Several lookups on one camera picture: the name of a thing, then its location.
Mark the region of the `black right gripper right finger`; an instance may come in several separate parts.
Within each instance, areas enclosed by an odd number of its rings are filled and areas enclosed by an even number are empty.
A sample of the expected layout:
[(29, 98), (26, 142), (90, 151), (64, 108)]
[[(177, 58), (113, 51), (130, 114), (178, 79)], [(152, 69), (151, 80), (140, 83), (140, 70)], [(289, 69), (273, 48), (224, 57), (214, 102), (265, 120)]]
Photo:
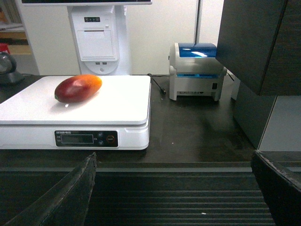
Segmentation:
[(255, 151), (252, 173), (277, 226), (301, 224), (301, 177)]

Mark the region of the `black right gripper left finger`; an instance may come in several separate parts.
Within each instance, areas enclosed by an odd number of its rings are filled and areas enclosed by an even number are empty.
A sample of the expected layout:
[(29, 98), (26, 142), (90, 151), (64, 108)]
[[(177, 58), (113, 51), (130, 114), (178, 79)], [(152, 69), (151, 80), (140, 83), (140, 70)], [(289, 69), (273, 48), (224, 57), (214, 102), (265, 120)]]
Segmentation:
[(82, 226), (95, 185), (96, 153), (89, 155), (6, 226)]

